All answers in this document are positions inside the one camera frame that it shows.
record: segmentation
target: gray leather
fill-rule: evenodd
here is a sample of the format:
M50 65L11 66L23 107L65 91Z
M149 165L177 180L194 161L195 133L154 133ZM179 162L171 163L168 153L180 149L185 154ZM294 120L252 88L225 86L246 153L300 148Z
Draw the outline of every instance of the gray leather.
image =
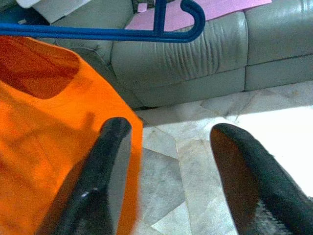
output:
M273 0L246 21L249 65L313 53L313 0Z
M245 90L257 90L313 79L313 55L279 60L246 68Z
M123 28L131 2L92 0L55 25ZM82 55L133 108L183 103L313 79L313 0L273 0L207 21L187 44L53 43Z
M190 43L114 43L112 66L128 89L161 87L244 67L247 44L245 15L236 12L207 21Z
M241 92L245 86L245 68L150 89L133 90L147 107L178 104Z
M138 108L143 105L134 95L133 91L126 89L123 84L120 84L116 79L114 72L110 66L100 58L96 51L86 48L75 47L73 49L78 53L85 61L87 61L107 82L119 93L123 100L131 107Z
M133 17L131 0L92 0L55 22L54 26L89 28L124 28ZM73 49L85 47L92 49L106 64L111 62L112 41L56 39L45 40L62 47Z

